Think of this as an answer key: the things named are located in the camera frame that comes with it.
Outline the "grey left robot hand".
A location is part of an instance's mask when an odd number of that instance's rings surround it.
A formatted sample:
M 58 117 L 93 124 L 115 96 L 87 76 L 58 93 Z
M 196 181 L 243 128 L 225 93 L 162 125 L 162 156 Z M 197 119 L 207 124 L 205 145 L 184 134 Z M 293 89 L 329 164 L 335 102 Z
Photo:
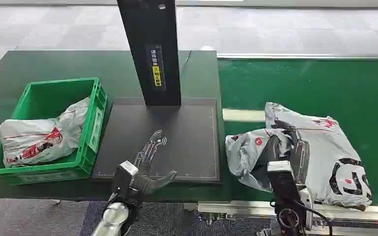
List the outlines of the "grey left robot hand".
M 167 138 L 162 130 L 155 131 L 144 145 L 143 149 L 137 152 L 134 166 L 138 169 L 131 187 L 138 191 L 141 197 L 151 195 L 157 190 L 172 183 L 177 175 L 175 170 L 170 171 L 166 176 L 158 179 L 150 177 L 153 158 L 159 146 L 164 146 Z

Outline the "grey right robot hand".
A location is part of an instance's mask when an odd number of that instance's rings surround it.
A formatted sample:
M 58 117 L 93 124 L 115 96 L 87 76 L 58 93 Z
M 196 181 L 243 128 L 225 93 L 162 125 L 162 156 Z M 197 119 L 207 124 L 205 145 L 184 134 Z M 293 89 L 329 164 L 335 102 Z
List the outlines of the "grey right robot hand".
M 281 129 L 287 141 L 282 141 L 282 138 L 271 135 L 259 156 L 258 165 L 260 167 L 265 166 L 270 161 L 289 161 L 297 188 L 299 190 L 305 189 L 310 159 L 309 142 L 302 138 L 298 128 L 286 121 L 275 118 L 271 127 Z

